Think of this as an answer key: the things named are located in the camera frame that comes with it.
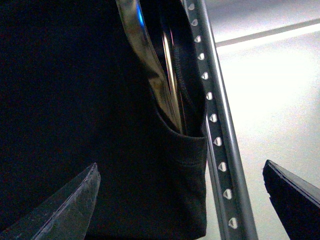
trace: white wall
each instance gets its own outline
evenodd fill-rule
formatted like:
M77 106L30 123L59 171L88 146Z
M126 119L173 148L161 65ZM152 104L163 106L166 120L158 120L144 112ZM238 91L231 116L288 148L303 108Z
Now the white wall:
M216 42L320 17L320 1L210 1ZM217 50L259 239L288 240L262 171L270 159L320 188L320 31Z

